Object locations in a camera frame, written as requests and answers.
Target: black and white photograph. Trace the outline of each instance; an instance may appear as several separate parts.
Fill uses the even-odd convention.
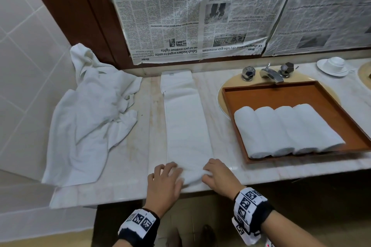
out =
[[[316,48],[325,46],[327,40],[330,38],[331,34],[316,34],[316,35],[304,35],[297,45],[297,49],[303,48]]]
[[[245,41],[246,34],[221,34],[214,37],[213,47],[241,44]]]
[[[214,3],[206,5],[205,24],[226,23],[231,3]]]
[[[177,47],[187,46],[187,40],[177,41]]]
[[[175,47],[175,38],[169,39],[169,46],[170,47]]]

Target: white towel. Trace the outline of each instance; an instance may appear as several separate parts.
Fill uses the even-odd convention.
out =
[[[275,111],[271,107],[262,107],[257,109],[255,113],[265,137],[267,137],[261,142],[269,145],[272,156],[285,156],[293,153],[293,142]]]
[[[297,105],[293,109],[304,122],[318,152],[333,151],[345,144],[339,134],[309,104]]]
[[[71,57],[78,87],[68,90],[54,110],[42,179],[60,187],[99,178],[108,151],[137,122],[137,111],[126,109],[134,103],[132,95],[142,80],[100,63],[80,43],[71,48]]]
[[[250,107],[243,107],[234,113],[234,121],[241,134],[243,144],[250,158],[263,158],[272,154],[256,113]]]
[[[203,166],[213,158],[200,95],[191,71],[163,72],[167,161],[174,161],[184,171],[184,185],[200,181]]]
[[[316,142],[308,132],[307,126],[302,121],[300,115],[289,106],[283,106],[275,109],[276,114],[284,125],[287,134],[295,147],[294,154],[304,154],[316,152],[318,148]]]

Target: newspaper page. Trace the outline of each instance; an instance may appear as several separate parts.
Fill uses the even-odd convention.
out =
[[[113,0],[134,64],[260,54],[285,0]]]
[[[371,46],[371,0],[288,0],[266,56]]]

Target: chrome faucet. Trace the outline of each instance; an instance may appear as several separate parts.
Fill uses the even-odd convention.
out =
[[[269,68],[271,64],[267,64],[265,68],[260,70],[260,76],[262,78],[270,78],[273,79],[275,84],[283,83],[283,77],[275,70]]]

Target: faucet knob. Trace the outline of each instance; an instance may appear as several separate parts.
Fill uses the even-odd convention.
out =
[[[253,67],[245,67],[242,70],[241,77],[244,81],[252,81],[254,76],[255,76],[255,69]]]
[[[287,62],[281,66],[279,72],[284,78],[290,77],[290,73],[294,71],[294,64]]]

